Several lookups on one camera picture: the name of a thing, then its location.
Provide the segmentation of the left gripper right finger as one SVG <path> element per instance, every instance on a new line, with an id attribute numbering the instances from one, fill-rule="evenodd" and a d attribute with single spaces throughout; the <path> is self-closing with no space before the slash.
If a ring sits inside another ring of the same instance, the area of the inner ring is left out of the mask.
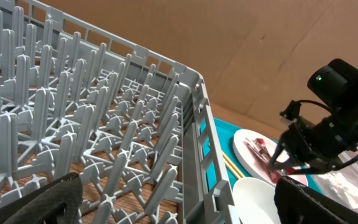
<path id="1" fill-rule="evenodd" d="M 281 223 L 358 224 L 358 213 L 284 176 L 278 180 L 274 202 Z"/>

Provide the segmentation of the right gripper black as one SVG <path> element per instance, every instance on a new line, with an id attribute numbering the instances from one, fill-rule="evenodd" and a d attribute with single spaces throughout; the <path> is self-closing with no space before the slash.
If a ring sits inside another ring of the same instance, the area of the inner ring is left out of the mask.
<path id="1" fill-rule="evenodd" d="M 337 171 L 348 166 L 340 160 L 344 151 L 355 151 L 357 140 L 340 126 L 322 120 L 317 125 L 298 120 L 289 125 L 277 143 L 268 168 L 286 175 L 314 175 Z M 288 157 L 278 161 L 281 154 Z M 308 164 L 307 169 L 295 169 Z"/>

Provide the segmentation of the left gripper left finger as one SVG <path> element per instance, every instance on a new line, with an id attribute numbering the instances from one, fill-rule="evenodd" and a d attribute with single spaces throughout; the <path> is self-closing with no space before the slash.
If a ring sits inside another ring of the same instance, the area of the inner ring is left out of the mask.
<path id="1" fill-rule="evenodd" d="M 81 178 L 71 172 L 0 208 L 0 223 L 74 223 L 82 196 Z"/>

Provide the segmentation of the red snack wrapper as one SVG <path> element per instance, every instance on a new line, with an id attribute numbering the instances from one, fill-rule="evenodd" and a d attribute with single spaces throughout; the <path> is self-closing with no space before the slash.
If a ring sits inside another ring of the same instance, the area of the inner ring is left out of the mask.
<path id="1" fill-rule="evenodd" d="M 273 184 L 276 184 L 281 176 L 294 173 L 295 170 L 292 168 L 282 170 L 272 170 L 269 168 L 269 162 L 272 157 L 262 138 L 256 138 L 254 140 L 246 139 L 244 144 L 255 158 L 257 165 L 268 175 Z"/>

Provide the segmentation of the white cup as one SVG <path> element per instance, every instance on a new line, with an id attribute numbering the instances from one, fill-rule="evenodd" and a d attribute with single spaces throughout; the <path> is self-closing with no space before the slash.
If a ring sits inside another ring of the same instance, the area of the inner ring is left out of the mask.
<path id="1" fill-rule="evenodd" d="M 253 177 L 237 180 L 232 196 L 241 223 L 281 224 L 274 195 L 275 188 L 262 180 Z"/>

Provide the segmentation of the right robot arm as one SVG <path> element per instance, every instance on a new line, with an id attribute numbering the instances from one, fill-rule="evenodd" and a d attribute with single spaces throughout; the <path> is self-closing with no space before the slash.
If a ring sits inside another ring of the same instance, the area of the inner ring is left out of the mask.
<path id="1" fill-rule="evenodd" d="M 271 170 L 292 175 L 325 174 L 358 161 L 358 153 L 343 162 L 339 155 L 358 144 L 358 69 L 336 58 L 314 72 L 307 87 L 319 98 L 315 105 L 329 112 L 318 124 L 300 115 L 305 100 L 291 101 L 280 116 L 291 123 L 269 160 Z"/>

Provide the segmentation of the grey plastic dishwasher rack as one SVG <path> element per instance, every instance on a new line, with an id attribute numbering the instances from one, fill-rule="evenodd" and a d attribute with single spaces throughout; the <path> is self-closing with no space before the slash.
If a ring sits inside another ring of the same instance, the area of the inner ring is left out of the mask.
<path id="1" fill-rule="evenodd" d="M 0 208 L 71 172 L 74 223 L 240 221 L 197 71 L 40 1 L 0 1 Z"/>

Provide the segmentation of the large pink plate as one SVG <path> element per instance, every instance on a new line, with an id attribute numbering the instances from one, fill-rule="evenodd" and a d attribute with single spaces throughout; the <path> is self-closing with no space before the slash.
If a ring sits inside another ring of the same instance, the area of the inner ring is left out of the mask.
<path id="1" fill-rule="evenodd" d="M 249 129 L 240 129 L 234 133 L 233 137 L 233 150 L 237 160 L 241 166 L 252 176 L 264 182 L 276 186 L 276 183 L 272 182 L 266 168 L 259 162 L 257 156 L 247 146 L 247 142 L 253 141 L 257 138 L 264 140 L 266 148 L 269 154 L 272 156 L 275 152 L 277 143 L 263 134 L 257 133 Z"/>

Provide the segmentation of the clear plastic bin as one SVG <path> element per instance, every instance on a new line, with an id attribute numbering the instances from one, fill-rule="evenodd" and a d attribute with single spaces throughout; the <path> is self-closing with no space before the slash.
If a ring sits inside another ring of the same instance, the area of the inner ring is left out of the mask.
<path id="1" fill-rule="evenodd" d="M 312 178 L 322 194 L 358 213 L 358 162 Z"/>

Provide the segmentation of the wooden chopstick upper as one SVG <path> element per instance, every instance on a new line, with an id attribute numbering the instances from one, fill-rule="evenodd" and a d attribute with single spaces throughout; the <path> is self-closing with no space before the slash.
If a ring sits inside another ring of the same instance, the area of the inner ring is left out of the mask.
<path id="1" fill-rule="evenodd" d="M 221 143 L 221 149 L 223 151 L 224 156 L 226 155 L 226 158 L 229 159 L 228 163 L 231 166 L 231 168 L 228 168 L 226 166 L 226 171 L 231 184 L 234 184 L 238 180 L 238 178 L 241 179 L 243 177 L 250 177 L 250 174 L 242 167 L 241 163 L 236 158 L 232 146 L 232 139 L 226 141 L 226 143 Z M 206 155 L 206 153 L 209 152 L 210 150 L 211 150 L 210 143 L 206 143 L 203 146 L 204 155 Z M 215 171 L 213 168 L 208 168 L 207 177 L 208 180 L 212 180 L 213 177 L 215 178 Z"/>

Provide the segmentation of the wooden chopstick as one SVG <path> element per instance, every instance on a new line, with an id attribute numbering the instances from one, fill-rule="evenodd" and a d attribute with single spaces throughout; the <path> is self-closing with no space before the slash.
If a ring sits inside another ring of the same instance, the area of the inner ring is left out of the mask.
<path id="1" fill-rule="evenodd" d="M 238 172 L 236 167 L 235 167 L 235 165 L 229 159 L 227 159 L 226 157 L 224 158 L 224 163 L 225 163 L 226 167 L 229 169 L 229 171 L 233 174 L 233 176 L 236 179 L 243 178 L 242 173 Z"/>
<path id="2" fill-rule="evenodd" d="M 221 143 L 221 149 L 223 151 L 224 156 L 226 155 L 226 158 L 229 159 L 228 163 L 231 166 L 231 168 L 228 168 L 226 166 L 226 171 L 231 184 L 234 184 L 238 180 L 238 178 L 241 179 L 243 177 L 250 177 L 250 174 L 242 167 L 241 163 L 236 158 L 232 146 L 232 139 L 226 141 L 226 143 Z M 204 155 L 206 155 L 206 153 L 209 152 L 210 150 L 211 150 L 210 143 L 206 143 L 203 146 Z M 213 168 L 208 168 L 207 177 L 208 180 L 212 180 L 213 177 L 215 178 L 215 171 Z"/>

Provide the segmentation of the wooden chopstick lower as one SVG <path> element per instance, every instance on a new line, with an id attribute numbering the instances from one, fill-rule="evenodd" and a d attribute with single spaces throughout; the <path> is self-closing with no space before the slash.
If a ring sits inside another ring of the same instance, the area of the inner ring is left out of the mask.
<path id="1" fill-rule="evenodd" d="M 229 171 L 233 174 L 233 176 L 236 179 L 243 178 L 242 173 L 238 172 L 236 167 L 235 167 L 235 165 L 229 159 L 227 159 L 226 157 L 224 158 L 224 163 L 225 163 L 226 167 L 229 169 Z"/>

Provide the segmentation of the teal plastic tray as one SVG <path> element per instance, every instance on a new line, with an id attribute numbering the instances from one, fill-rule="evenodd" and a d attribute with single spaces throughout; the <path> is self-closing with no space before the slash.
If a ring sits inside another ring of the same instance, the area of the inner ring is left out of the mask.
<path id="1" fill-rule="evenodd" d="M 256 164 L 254 162 L 254 157 L 250 154 L 250 152 L 239 152 L 237 153 L 237 148 L 233 146 L 233 142 L 239 142 L 243 138 L 248 139 L 255 139 L 255 138 L 263 138 L 266 146 L 268 148 L 269 153 L 273 153 L 276 141 L 273 141 L 263 134 L 257 133 L 255 131 L 249 129 L 241 129 L 238 126 L 233 124 L 227 123 L 220 119 L 214 118 L 214 123 L 216 125 L 216 130 L 218 132 L 218 139 L 221 145 L 222 151 L 230 158 L 230 160 L 236 165 L 237 168 L 245 175 L 245 177 L 255 177 L 263 181 L 267 181 L 269 184 L 271 182 L 267 180 L 266 175 L 262 175 L 262 170 L 256 170 Z M 203 146 L 203 155 L 210 151 L 209 140 L 207 140 Z M 229 181 L 231 183 L 231 188 L 233 188 L 234 184 L 237 181 L 237 178 L 232 172 L 227 168 L 227 174 L 229 177 Z M 316 181 L 310 175 L 292 175 L 293 179 L 301 182 L 302 184 L 307 185 L 308 187 L 312 188 L 313 190 L 323 193 Z M 208 190 L 216 184 L 217 178 L 214 171 L 214 164 L 210 165 L 208 170 L 206 171 L 206 180 L 208 183 Z"/>

